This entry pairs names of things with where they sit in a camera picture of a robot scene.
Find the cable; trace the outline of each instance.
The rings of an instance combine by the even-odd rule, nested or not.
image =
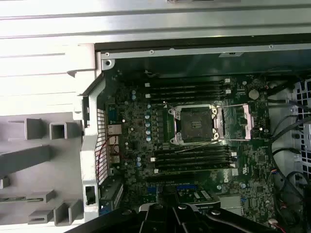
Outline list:
[[[295,117],[298,119],[298,116],[297,115],[288,115],[286,117],[284,117],[282,120],[280,120],[280,122],[276,125],[275,129],[273,130],[272,132],[272,135],[274,135],[276,133],[276,130],[278,129],[278,127],[282,124],[283,121],[285,121],[287,118],[290,118],[290,117]]]
[[[281,148],[281,149],[278,149],[278,150],[276,150],[276,151],[274,151],[274,152],[272,153],[272,158],[271,158],[271,159],[272,159],[273,165],[277,168],[278,174],[282,177],[282,179],[284,180],[284,182],[287,182],[287,184],[292,188],[292,190],[295,192],[295,194],[296,194],[299,198],[303,199],[303,198],[304,198],[303,195],[302,195],[302,194],[296,189],[296,187],[285,177],[285,175],[283,174],[283,172],[279,169],[279,167],[278,167],[278,165],[277,165],[277,163],[276,163],[276,160],[274,159],[274,156],[275,156],[277,153],[281,152],[281,151],[290,151],[290,152],[295,153],[295,154],[300,154],[300,151],[297,150],[297,149],[295,149],[295,148]]]
[[[175,151],[175,153],[181,153],[181,152],[185,152],[185,151],[189,151],[189,150],[194,150],[194,149],[197,149],[197,148],[199,148],[199,147],[207,146],[207,145],[212,144],[212,143],[216,143],[216,142],[215,142],[215,141],[206,142],[206,143],[201,144],[201,145],[199,145],[199,146],[197,146],[197,147],[193,147],[193,148],[185,149],[185,150]]]
[[[282,137],[284,134],[286,134],[286,133],[289,132],[290,130],[295,129],[297,126],[302,125],[302,124],[304,124],[304,123],[306,123],[306,122],[308,122],[308,121],[311,121],[311,116],[306,117],[306,118],[304,118],[304,119],[302,119],[302,120],[297,121],[296,123],[294,123],[294,124],[292,124],[292,125],[287,126],[285,129],[283,129],[282,131],[280,131],[276,136],[274,136],[274,137],[271,138],[271,141],[270,141],[271,146],[272,146],[272,143],[274,143],[275,141],[277,141],[277,140],[278,140],[280,137]]]
[[[289,181],[290,177],[297,175],[297,174],[301,175],[305,179],[305,181],[307,182],[308,185],[311,185],[311,182],[309,181],[308,177],[300,171],[292,171],[292,172],[288,173],[288,175],[286,176],[286,179]],[[284,183],[284,185],[282,186],[280,191],[283,191],[285,187],[286,187],[286,183]]]
[[[292,100],[271,100],[271,99],[268,99],[268,103],[285,103],[288,105],[297,106],[298,108],[302,108],[308,112],[311,112],[311,108],[309,108],[308,106],[296,103],[295,101],[292,101]]]
[[[281,228],[279,225],[274,225],[276,228],[278,228],[278,229],[280,229],[283,233],[286,233],[286,231],[283,229],[283,228]]]

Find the red wire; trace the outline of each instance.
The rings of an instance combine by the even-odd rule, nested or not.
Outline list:
[[[104,146],[107,144],[108,140],[111,138],[111,137],[116,137],[116,136],[110,136],[108,137],[105,142],[102,144],[102,147],[100,148],[99,150],[99,155],[98,155],[98,160],[97,160],[97,177],[99,178],[99,161],[100,161],[100,158],[101,158],[101,154],[102,154],[102,150],[104,148]]]
[[[286,231],[285,231],[283,228],[281,228],[279,225],[276,225],[276,224],[275,224],[275,227],[276,227],[276,228],[279,228],[283,233],[286,233]]]

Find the screw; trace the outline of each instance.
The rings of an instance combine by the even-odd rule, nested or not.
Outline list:
[[[132,213],[131,210],[125,210],[122,212],[122,215],[130,215]]]
[[[185,209],[187,209],[187,205],[181,204],[181,205],[178,206],[178,208],[179,208],[180,210],[185,210]]]
[[[212,215],[215,215],[215,216],[220,215],[220,211],[219,210],[212,210],[211,213],[212,213]]]

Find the black cable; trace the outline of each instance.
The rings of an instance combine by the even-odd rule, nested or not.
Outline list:
[[[271,141],[270,141],[271,146],[272,146],[272,143],[274,143],[275,141],[277,141],[277,140],[278,140],[280,137],[282,137],[284,134],[286,134],[286,133],[289,132],[290,130],[295,129],[297,126],[302,125],[302,124],[304,124],[304,123],[306,123],[306,122],[308,122],[308,121],[311,121],[311,116],[306,117],[306,118],[304,118],[304,119],[302,119],[302,120],[297,121],[296,123],[294,123],[294,124],[292,124],[292,125],[287,126],[285,129],[283,129],[282,131],[280,131],[276,136],[274,136],[274,137],[271,138]]]
[[[288,115],[286,117],[284,117],[282,120],[280,120],[280,122],[276,125],[275,129],[273,130],[272,132],[272,135],[274,135],[276,133],[276,130],[278,129],[278,127],[282,124],[283,121],[285,121],[287,118],[290,118],[290,117],[295,117],[298,119],[298,115]]]
[[[282,179],[284,180],[284,182],[286,182],[286,183],[288,184],[288,186],[292,188],[292,190],[295,192],[295,194],[296,194],[299,198],[303,199],[303,198],[304,198],[303,195],[302,195],[302,194],[296,189],[296,187],[286,178],[286,176],[283,174],[283,172],[279,169],[279,167],[278,167],[278,165],[277,165],[277,163],[276,163],[276,160],[274,159],[274,156],[275,156],[277,153],[281,152],[281,151],[290,151],[290,152],[295,153],[295,154],[300,154],[300,151],[297,150],[297,149],[295,149],[295,148],[281,148],[281,149],[278,149],[278,150],[276,150],[276,151],[274,151],[274,152],[272,153],[272,148],[269,147],[269,149],[270,149],[269,152],[272,154],[271,159],[272,159],[273,166],[277,169],[278,174],[282,177]]]
[[[311,185],[311,182],[309,181],[307,175],[303,174],[300,171],[292,171],[292,172],[288,173],[287,176],[286,176],[286,179],[290,180],[290,177],[292,177],[294,175],[297,175],[297,174],[301,175],[305,179],[305,181],[307,182],[308,185]],[[284,185],[282,186],[280,191],[283,191],[285,187],[286,187],[286,183],[284,182]]]
[[[276,66],[273,67],[271,69],[268,69],[267,71],[261,73],[258,77],[258,79],[260,79],[263,75],[269,73],[270,71],[274,70],[274,69],[280,69],[280,68],[287,68],[291,71],[291,73],[296,77],[296,79],[289,79],[287,82],[282,83],[278,86],[276,86],[275,88],[269,89],[267,90],[267,95],[268,96],[272,96],[275,95],[277,93],[279,93],[280,91],[286,89],[286,88],[290,88],[291,86],[293,86],[295,83],[297,82],[301,82],[304,83],[305,79],[303,79],[298,72],[296,72],[295,68],[293,66]]]
[[[271,99],[268,99],[268,103],[286,103],[288,105],[297,106],[298,108],[302,108],[302,109],[304,109],[304,110],[306,110],[308,112],[311,112],[311,108],[309,108],[308,106],[296,103],[295,101],[292,101],[292,100],[286,101],[286,100],[271,100]]]

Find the black ram slot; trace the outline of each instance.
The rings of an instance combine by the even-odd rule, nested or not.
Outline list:
[[[176,151],[180,151],[185,148],[178,148],[175,150],[156,150],[155,155],[157,154],[165,154],[165,153],[175,153]],[[193,151],[208,151],[208,150],[221,150],[221,149],[231,149],[230,146],[224,145],[224,146],[206,146],[206,147],[199,147],[199,148],[192,148],[188,152],[193,152]]]
[[[151,98],[162,97],[162,98],[171,98],[171,97],[203,97],[205,95],[223,95],[225,92],[223,90],[213,90],[213,91],[192,91],[192,92],[174,92],[174,93],[154,93],[151,94]]]
[[[179,158],[179,159],[162,159],[162,160],[156,160],[155,166],[157,167],[158,165],[162,164],[177,164],[177,163],[188,163],[188,162],[193,162],[193,161],[214,161],[214,160],[220,160],[220,159],[228,159],[228,155],[216,155],[216,156],[211,156],[211,157],[189,157],[189,158]]]
[[[219,165],[219,164],[230,164],[227,160],[215,160],[215,161],[202,161],[202,162],[188,162],[188,163],[175,163],[175,164],[160,164],[156,166],[156,168],[178,168],[178,167],[192,167],[192,166],[211,166],[211,165]]]
[[[225,98],[224,95],[216,95],[216,96],[203,96],[203,97],[179,97],[179,98],[156,98],[151,99],[152,104],[161,104],[163,105],[163,101],[169,102],[169,103],[179,103],[179,102],[196,102],[196,101],[216,101],[216,100],[223,100]]]
[[[159,82],[150,82],[150,88],[163,88],[163,87],[170,87],[170,88],[181,88],[184,86],[222,86],[224,85],[223,80],[220,81],[204,81],[204,82],[195,82],[195,77],[188,77],[186,79],[162,79]]]
[[[212,90],[223,90],[224,88],[219,85],[211,85],[211,86],[182,86],[182,87],[161,87],[161,88],[150,88],[147,89],[150,94],[157,93],[171,93],[171,92],[187,92],[187,91],[212,91]]]
[[[157,155],[156,156],[156,160],[159,161],[159,160],[164,160],[164,159],[179,159],[179,158],[196,158],[196,157],[214,157],[214,156],[219,156],[219,155],[222,155],[222,156],[230,156],[230,153],[227,152],[227,151],[218,151],[216,153],[193,153],[193,154],[177,154],[177,153],[174,153],[174,154],[170,154],[169,156],[167,155]]]
[[[177,150],[156,150],[155,151],[155,157],[159,157],[159,156],[171,156],[171,155],[196,155],[197,153],[218,153],[218,152],[223,152],[223,151],[227,151],[230,152],[231,151],[231,147],[229,146],[220,146],[220,147],[200,147],[200,148],[193,148],[191,150],[188,151],[184,151],[184,152],[179,152],[181,151],[181,149],[177,149]]]

